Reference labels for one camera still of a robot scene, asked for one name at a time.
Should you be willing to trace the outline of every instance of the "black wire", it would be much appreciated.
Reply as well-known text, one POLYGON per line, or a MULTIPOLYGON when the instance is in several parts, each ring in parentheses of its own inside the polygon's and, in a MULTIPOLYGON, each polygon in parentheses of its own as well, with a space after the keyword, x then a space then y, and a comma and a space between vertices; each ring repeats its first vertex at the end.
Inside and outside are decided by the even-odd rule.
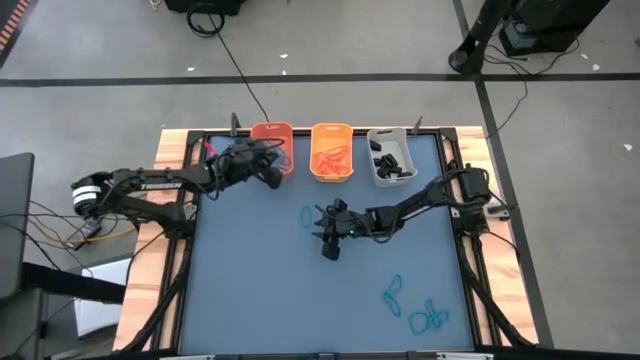
POLYGON ((502 236, 500 236, 500 235, 498 235, 498 234, 496 234, 494 232, 489 231, 489 232, 487 232, 487 234, 491 234, 491 235, 495 236, 497 239, 502 240, 502 241, 506 242, 507 244, 509 244, 513 248, 513 250, 516 252, 516 257, 518 259, 520 259, 520 251, 518 250, 518 248, 516 247, 516 245, 514 243, 512 243, 511 241, 503 238, 502 236))
POLYGON ((51 256, 49 256, 49 253, 47 253, 46 250, 43 249, 42 246, 40 246, 40 244, 38 244, 38 242, 35 241, 35 239, 31 235, 29 235, 29 233, 27 233, 26 231, 24 231, 24 230, 22 230, 22 229, 20 229, 20 228, 18 228, 16 226, 5 224, 5 223, 0 223, 0 226, 5 226, 5 227, 8 227, 8 228, 11 228, 11 229, 19 232, 20 234, 22 234, 22 236, 24 236, 25 238, 33 241, 33 244, 40 250, 42 255, 44 255, 44 257, 47 260, 49 260, 49 263, 51 263, 51 266, 53 266, 57 270, 62 271, 62 269, 60 269, 60 267, 53 261, 53 259, 51 259, 51 256))
POLYGON ((116 228, 118 227, 118 223, 120 222, 120 218, 118 218, 116 216, 116 221, 113 222, 113 226, 111 226, 111 229, 109 229, 109 231, 107 231, 106 233, 104 233, 102 236, 107 236, 107 235, 111 235, 116 228))
POLYGON ((53 245, 51 241, 42 241, 42 240, 33 240, 33 241, 37 242, 40 245, 46 245, 54 249, 64 250, 64 247, 53 245))
POLYGON ((256 104, 258 104, 258 107, 262 111, 262 114, 264 115, 264 119, 266 120, 266 122, 270 122, 269 121, 269 115, 267 115, 267 112, 265 111, 264 107, 260 103, 260 100, 258 100, 256 95, 253 93, 253 90, 251 90, 251 86, 249 85, 249 82, 245 78, 244 73, 240 69, 240 66, 238 65, 238 62, 236 61, 236 59, 231 54, 231 50, 229 50, 229 47, 227 47, 227 44, 224 42, 224 39, 222 38, 222 35, 220 35, 222 27, 224 26, 224 15, 219 14, 221 22, 220 22, 220 27, 218 28, 218 26, 216 26, 215 22, 213 21, 213 18, 211 17, 211 14, 207 13, 207 16, 209 17, 209 21, 211 21, 211 25, 213 25, 213 29, 214 29, 213 31, 204 30, 200 25, 194 26, 193 23, 191 22, 191 15, 193 15, 193 13, 198 10, 198 8, 210 7, 210 6, 215 6, 215 3, 212 2, 212 1, 204 1, 204 2, 196 3, 196 4, 194 4, 193 6, 191 6, 189 8, 189 10, 187 11, 187 23, 189 24, 189 28, 191 29, 191 31, 194 34, 196 34, 196 35, 198 35, 200 37, 203 37, 203 38, 210 38, 210 37, 213 37, 215 35, 218 35, 218 38, 220 39, 220 42, 222 43, 222 46, 227 51, 227 54, 229 55, 229 58, 233 62, 233 65, 236 67, 236 70, 238 70, 238 74, 240 74, 240 77, 242 78, 242 82, 244 82, 244 85, 247 87, 247 90, 249 90, 249 93, 253 97, 253 100, 256 101, 256 104))
POLYGON ((176 178, 176 179, 182 179, 182 180, 184 180, 184 181, 186 181, 186 182, 188 182, 190 184, 195 185, 195 187, 197 187, 198 190, 200 190, 202 192, 202 195, 206 196, 209 200, 215 200, 214 198, 211 197, 211 195, 209 195, 209 192, 202 185, 198 184, 197 182, 195 182, 193 180, 190 180, 190 179, 187 179, 186 177, 180 176, 180 175, 174 175, 173 177, 176 178))
MULTIPOLYGON (((48 207, 46 207, 46 206, 44 206, 44 205, 40 204, 39 202, 36 202, 36 201, 33 201, 33 200, 29 200, 29 202, 31 202, 32 204, 35 204, 35 205, 40 206, 41 208, 43 208, 43 209, 47 210, 48 212, 50 212, 51 214, 55 215, 56 217, 58 217, 58 218, 62 219, 62 220, 63 220, 63 221, 65 221, 67 224, 69 224, 72 228, 76 229, 76 233, 80 233, 80 235, 82 235, 82 238, 83 238, 85 241, 87 240, 87 238, 84 236, 84 233, 83 233, 83 232, 82 232, 82 231, 81 231, 77 226, 73 225, 73 223, 71 223, 71 221, 69 221, 69 220, 65 219, 64 217, 61 217, 61 216, 60 216, 60 215, 58 215, 55 211, 53 211, 53 210, 51 210, 50 208, 48 208, 48 207)), ((66 252, 67 252, 67 254, 69 254, 69 256, 71 256, 71 257, 72 257, 72 258, 73 258, 73 259, 78 263, 78 265, 80 265, 80 267, 81 267, 83 270, 87 270, 87 272, 91 275, 91 277, 92 277, 92 278, 95 278, 95 276, 93 275, 93 271, 91 271, 91 269, 89 269, 89 268, 88 268, 85 264, 83 264, 83 263, 82 263, 82 262, 81 262, 81 261, 80 261, 80 260, 75 256, 75 255, 73 255, 73 254, 71 253, 71 251, 70 251, 66 246, 63 246, 63 248, 64 248, 64 251, 66 251, 66 252)))
POLYGON ((500 48, 499 48, 499 47, 497 47, 497 46, 495 46, 495 45, 487 44, 487 47, 488 47, 488 48, 492 48, 492 49, 494 49, 495 51, 499 52, 499 53, 500 53, 500 55, 502 55, 502 56, 506 57, 507 59, 510 59, 510 60, 516 60, 516 61, 529 61, 529 59, 528 59, 528 58, 520 58, 520 57, 515 57, 515 56, 509 56, 509 55, 507 55, 504 51, 500 50, 500 48))
MULTIPOLYGON (((516 66, 522 70, 525 74, 527 75, 532 75, 532 76, 536 76, 536 75, 542 75, 545 72, 551 70, 551 68, 556 64, 556 62, 563 56, 565 55, 569 55, 573 52, 575 52, 576 50, 578 50, 578 48, 580 47, 580 40, 578 40, 578 38, 575 39, 576 42, 576 47, 572 50, 568 50, 565 51, 561 54, 558 54, 553 61, 551 61, 551 64, 549 64, 549 66, 547 66, 546 68, 536 72, 536 73, 531 73, 529 70, 527 70, 526 68, 524 68, 522 65, 513 62, 513 61, 505 61, 505 60, 501 60, 498 59, 496 57, 493 57, 491 55, 485 55, 484 60, 490 64, 499 64, 499 65, 508 65, 509 67, 511 67, 511 69, 513 69, 513 71, 516 72, 516 74, 518 74, 520 76, 520 78, 522 79, 522 83, 524 84, 524 91, 525 94, 524 96, 522 96, 520 99, 518 99, 518 102, 516 103, 516 106, 513 108, 513 110, 511 111, 511 113, 509 113, 509 116, 507 116, 507 119, 496 129, 494 130, 492 133, 490 133, 489 135, 487 135, 487 137, 485 137, 485 140, 490 139, 493 135, 497 134, 500 132, 500 130, 502 130, 503 127, 505 127, 505 125, 507 125, 507 123, 509 122, 509 120, 511 120, 511 118, 513 117, 513 115, 516 113, 516 111, 518 110, 518 108, 520 107, 520 103, 522 103, 522 101, 524 99, 527 98, 527 96, 529 96, 529 87, 527 86, 527 79, 523 76, 522 73, 520 73, 520 71, 518 71, 518 69, 516 69, 516 66)), ((505 54, 504 52, 502 52, 498 47, 494 46, 494 45, 488 45, 488 47, 495 49, 496 51, 498 51, 501 55, 511 59, 507 54, 505 54)))
POLYGON ((512 63, 510 61, 504 61, 502 63, 505 64, 505 65, 509 65, 509 67, 511 67, 511 69, 513 69, 513 71, 515 71, 516 74, 518 74, 518 76, 520 76, 520 78, 522 79, 522 83, 524 84, 524 95, 520 99, 518 99, 518 102, 516 103, 516 106, 513 108, 513 110, 511 110, 511 113, 509 113, 509 116, 507 116, 507 119, 500 126, 498 126, 498 128, 496 130, 494 130, 493 132, 489 133, 489 135, 487 135, 487 137, 485 137, 485 140, 489 140, 493 135, 499 133, 500 130, 502 130, 502 128, 505 127, 505 125, 507 125, 507 123, 509 123, 509 120, 511 120, 511 118, 513 118, 513 115, 516 113, 516 111, 518 111, 518 108, 520 107, 520 103, 522 103, 522 101, 524 99, 526 99, 527 96, 529 96, 529 87, 527 86, 527 79, 525 79, 525 77, 522 76, 522 74, 516 69, 516 67, 513 65, 515 63, 512 63))
POLYGON ((47 225, 45 225, 40 219, 38 219, 37 217, 33 218, 38 224, 40 224, 40 226, 42 226, 43 228, 51 231, 52 233, 54 233, 56 235, 56 238, 58 238, 58 241, 62 242, 62 237, 60 237, 60 234, 58 234, 57 231, 53 230, 52 228, 48 227, 47 225))
MULTIPOLYGON (((53 319, 54 316, 58 315, 60 312, 62 312, 62 310, 66 309, 67 306, 71 305, 73 302, 75 301, 75 299, 71 299, 69 300, 66 304, 62 305, 62 307, 60 307, 60 309, 56 310, 56 312, 54 312, 53 314, 51 314, 51 316, 49 316, 47 318, 47 320, 44 321, 44 324, 48 323, 51 319, 53 319)), ((40 331, 40 328, 42 327, 43 323, 40 323, 35 330, 33 330, 31 332, 31 334, 29 336, 27 336, 26 339, 24 339, 24 341, 20 344, 20 346, 18 346, 18 348, 16 349, 16 351, 13 352, 13 355, 16 355, 21 349, 22 347, 29 342, 29 339, 31 339, 33 337, 33 335, 37 334, 40 331)))
POLYGON ((518 207, 518 204, 513 204, 513 205, 509 205, 506 203, 506 201, 502 200, 498 195, 496 195, 493 191, 489 190, 489 193, 491 194, 491 196, 493 196, 496 200, 498 200, 498 202, 500 204, 502 204, 502 206, 504 206, 507 210, 511 211, 515 208, 518 207))
MULTIPOLYGON (((193 214, 191 214, 191 216, 189 216, 189 221, 191 221, 200 211, 200 207, 198 207, 196 209, 196 211, 193 212, 193 214)), ((136 251, 136 253, 133 255, 133 257, 131 258, 131 261, 129 262, 129 267, 127 269, 127 283, 129 282, 129 271, 131 270, 131 264, 133 264, 133 260, 135 258, 135 256, 137 254, 139 254, 142 250, 144 250, 144 248, 146 248, 147 246, 149 246, 153 241, 155 241, 157 238, 160 237, 160 235, 164 234, 164 230, 156 235, 155 238, 153 238, 148 244, 146 244, 144 247, 142 247, 140 250, 136 251)), ((141 351, 142 347, 144 346, 144 344, 147 342, 149 336, 151 336, 150 331, 153 331, 153 328, 155 328, 155 326, 157 326, 157 322, 159 321, 158 316, 164 316, 164 313, 166 312, 166 307, 164 308, 163 312, 160 312, 160 308, 162 306, 168 306, 169 304, 167 304, 166 301, 171 300, 171 298, 173 298, 173 296, 177 293, 177 291, 179 291, 180 289, 182 289, 185 284, 186 281, 184 281, 184 273, 185 273, 185 269, 187 268, 187 266, 189 265, 191 256, 186 253, 189 250, 190 246, 189 244, 187 244, 187 246, 185 247, 185 256, 183 256, 182 258, 182 264, 180 264, 180 269, 178 270, 178 273, 176 274, 173 282, 171 283, 171 285, 169 285, 169 287, 167 288, 166 293, 158 300, 158 305, 156 305, 156 308, 152 311, 151 315, 149 316, 149 318, 147 319, 147 321, 145 321, 145 325, 143 326, 143 328, 138 331, 138 333, 136 334, 136 336, 134 337, 133 340, 131 340, 131 342, 125 346, 124 348, 122 348, 121 352, 126 353, 126 352, 130 352, 132 351, 132 349, 137 349, 135 351, 141 351)))

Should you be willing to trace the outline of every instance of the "black floor stripe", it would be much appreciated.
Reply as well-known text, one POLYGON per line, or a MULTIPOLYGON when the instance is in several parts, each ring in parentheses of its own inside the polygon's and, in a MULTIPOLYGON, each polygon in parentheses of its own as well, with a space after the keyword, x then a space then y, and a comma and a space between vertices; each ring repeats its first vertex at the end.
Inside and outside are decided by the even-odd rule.
MULTIPOLYGON (((461 0, 453 0, 453 5, 456 9, 458 22, 461 23, 460 32, 464 38, 469 32, 464 7, 462 6, 461 0)), ((514 76, 518 81, 522 81, 518 75, 514 76)), ((478 100, 484 117, 487 134, 493 134, 497 130, 498 126, 496 124, 496 119, 493 116, 493 109, 491 108, 489 94, 487 93, 487 88, 484 83, 485 77, 486 76, 477 78, 474 83, 478 93, 478 100)), ((500 140, 499 133, 496 133, 491 137, 489 145, 491 147, 491 152, 493 153, 494 164, 500 179, 500 187, 502 189, 504 200, 509 204, 518 204, 518 199, 511 180, 511 173, 509 172, 509 165, 507 164, 507 158, 502 147, 502 141, 500 140)), ((540 294, 540 287, 538 285, 538 279, 533 266, 533 259, 531 258, 531 251, 529 249, 529 243, 527 242, 520 208, 516 208, 510 213, 511 230, 513 231, 515 244, 520 252, 520 268, 522 270, 527 298, 529 300, 536 333, 538 335, 538 343, 547 348, 553 348, 551 329, 549 328, 544 303, 542 302, 542 295, 540 294)))
MULTIPOLYGON (((460 74, 317 74, 317 75, 254 75, 245 76, 252 84, 290 84, 367 81, 473 81, 474 76, 460 74)), ((0 87, 61 87, 61 86, 148 86, 242 84, 240 76, 188 76, 148 78, 97 79, 1 79, 0 87)))
MULTIPOLYGON (((339 82, 521 82, 515 74, 317 74, 317 75, 254 75, 247 76, 251 84, 296 84, 339 82)), ((640 80, 640 73, 609 74, 544 74, 525 75, 528 82, 560 81, 632 81, 640 80)), ((83 86, 155 86, 155 85, 228 85, 242 84, 239 76, 189 76, 148 78, 78 78, 78 79, 0 79, 0 87, 83 87, 83 86)))

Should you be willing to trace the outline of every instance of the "white paper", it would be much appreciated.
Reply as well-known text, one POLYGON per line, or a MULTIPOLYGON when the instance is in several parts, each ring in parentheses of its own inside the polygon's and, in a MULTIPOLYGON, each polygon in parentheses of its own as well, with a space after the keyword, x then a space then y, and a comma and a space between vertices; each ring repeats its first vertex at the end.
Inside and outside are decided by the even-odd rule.
MULTIPOLYGON (((130 261, 131 259, 125 259, 89 269, 96 279, 124 285, 130 261)), ((86 269, 83 269, 82 276, 91 277, 91 274, 86 269)), ((74 307, 76 310, 78 336, 84 336, 98 329, 117 324, 122 311, 121 305, 106 305, 98 301, 81 299, 77 299, 74 302, 74 307)))

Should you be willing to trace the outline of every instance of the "black stand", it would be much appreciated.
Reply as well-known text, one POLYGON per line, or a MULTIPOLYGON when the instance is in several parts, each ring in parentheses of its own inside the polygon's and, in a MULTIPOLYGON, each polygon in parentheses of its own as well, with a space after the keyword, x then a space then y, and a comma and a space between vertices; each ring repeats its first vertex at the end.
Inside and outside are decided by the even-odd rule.
POLYGON ((22 288, 37 287, 45 292, 103 303, 122 304, 126 286, 88 278, 46 266, 22 264, 22 288))
POLYGON ((484 52, 511 0, 486 0, 462 44, 449 55, 449 65, 460 74, 477 74, 484 65, 484 52))

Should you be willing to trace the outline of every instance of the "black tripod leg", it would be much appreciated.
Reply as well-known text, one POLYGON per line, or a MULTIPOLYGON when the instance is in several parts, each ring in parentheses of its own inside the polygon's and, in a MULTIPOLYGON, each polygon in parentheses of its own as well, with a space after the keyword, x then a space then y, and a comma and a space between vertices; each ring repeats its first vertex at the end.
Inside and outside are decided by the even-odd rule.
POLYGON ((449 65, 460 74, 477 74, 491 34, 509 9, 511 0, 485 0, 480 14, 462 44, 449 55, 449 65))

